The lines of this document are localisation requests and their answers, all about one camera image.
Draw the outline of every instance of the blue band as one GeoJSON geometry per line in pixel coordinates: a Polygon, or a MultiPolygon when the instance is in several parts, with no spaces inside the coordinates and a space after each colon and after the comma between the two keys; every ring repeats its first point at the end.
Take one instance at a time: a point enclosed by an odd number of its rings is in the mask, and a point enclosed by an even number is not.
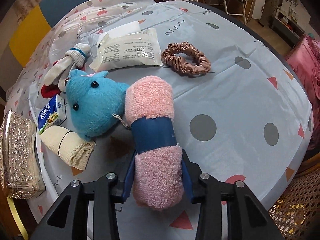
{"type": "Polygon", "coordinates": [[[169,117],[154,119],[142,117],[131,124],[131,132],[138,154],[161,147],[177,145],[169,117]]]}
{"type": "Polygon", "coordinates": [[[85,53],[84,53],[82,50],[77,49],[77,48],[71,48],[71,50],[76,50],[76,51],[80,52],[80,53],[82,54],[82,56],[84,56],[85,59],[87,58],[87,57],[85,56],[85,53]]]}

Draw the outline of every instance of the blue plush toy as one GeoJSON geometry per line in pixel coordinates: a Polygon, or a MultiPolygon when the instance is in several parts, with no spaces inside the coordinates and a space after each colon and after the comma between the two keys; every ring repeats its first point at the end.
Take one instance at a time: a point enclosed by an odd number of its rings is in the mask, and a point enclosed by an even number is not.
{"type": "Polygon", "coordinates": [[[124,112],[125,94],[129,85],[106,78],[108,71],[88,75],[75,69],[66,79],[66,96],[71,120],[78,135],[90,140],[105,133],[118,119],[112,114],[124,112]]]}

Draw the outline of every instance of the pink satin scrunchie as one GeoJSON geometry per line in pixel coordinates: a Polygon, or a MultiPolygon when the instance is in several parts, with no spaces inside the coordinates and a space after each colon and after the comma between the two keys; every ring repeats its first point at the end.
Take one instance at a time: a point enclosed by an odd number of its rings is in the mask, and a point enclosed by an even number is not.
{"type": "Polygon", "coordinates": [[[199,75],[211,70],[211,62],[195,46],[187,41],[182,43],[170,43],[168,48],[161,54],[161,59],[167,65],[183,74],[199,75]],[[175,54],[184,53],[197,61],[198,65],[188,63],[183,57],[175,54]]]}

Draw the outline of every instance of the metal screw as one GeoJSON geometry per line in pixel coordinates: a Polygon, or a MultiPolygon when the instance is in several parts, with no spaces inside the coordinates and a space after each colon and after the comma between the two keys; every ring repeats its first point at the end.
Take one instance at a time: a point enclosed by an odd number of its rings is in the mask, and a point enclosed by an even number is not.
{"type": "Polygon", "coordinates": [[[107,179],[114,179],[116,177],[116,175],[113,172],[110,172],[107,174],[107,179]]]}
{"type": "Polygon", "coordinates": [[[237,187],[244,187],[244,182],[241,181],[241,180],[238,180],[238,181],[236,182],[236,186],[237,186],[237,187]]]}
{"type": "Polygon", "coordinates": [[[201,179],[209,179],[210,178],[210,175],[208,173],[201,173],[200,174],[200,178],[201,179]]]}
{"type": "Polygon", "coordinates": [[[70,185],[71,187],[78,187],[80,184],[79,180],[73,180],[71,181],[70,185]]]}

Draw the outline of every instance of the tablecloth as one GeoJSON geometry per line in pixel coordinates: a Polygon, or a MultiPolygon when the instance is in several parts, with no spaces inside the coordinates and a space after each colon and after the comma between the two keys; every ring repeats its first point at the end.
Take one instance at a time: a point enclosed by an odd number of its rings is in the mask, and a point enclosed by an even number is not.
{"type": "MultiPolygon", "coordinates": [[[[100,33],[139,21],[141,29],[155,28],[161,50],[171,42],[188,41],[212,62],[212,71],[182,76],[166,66],[137,66],[111,71],[108,78],[133,84],[156,75],[173,87],[174,130],[192,162],[220,181],[243,180],[269,208],[285,190],[307,149],[312,129],[311,104],[290,69],[244,29],[210,10],[184,1],[90,0],[64,17],[36,48],[17,83],[8,91],[6,111],[33,119],[48,102],[39,92],[52,64],[77,43],[92,47],[85,70],[96,57],[100,33]]],[[[75,130],[68,102],[67,120],[75,130]]],[[[96,139],[87,168],[71,169],[41,144],[37,152],[46,191],[28,200],[39,222],[73,179],[83,183],[110,171],[115,160],[134,149],[131,132],[122,125],[96,139]]],[[[223,238],[227,235],[223,205],[223,238]]],[[[92,237],[92,203],[88,236],[92,237]]],[[[138,207],[130,196],[116,204],[119,234],[130,239],[195,239],[199,205],[183,200],[158,212],[138,207]]]]}

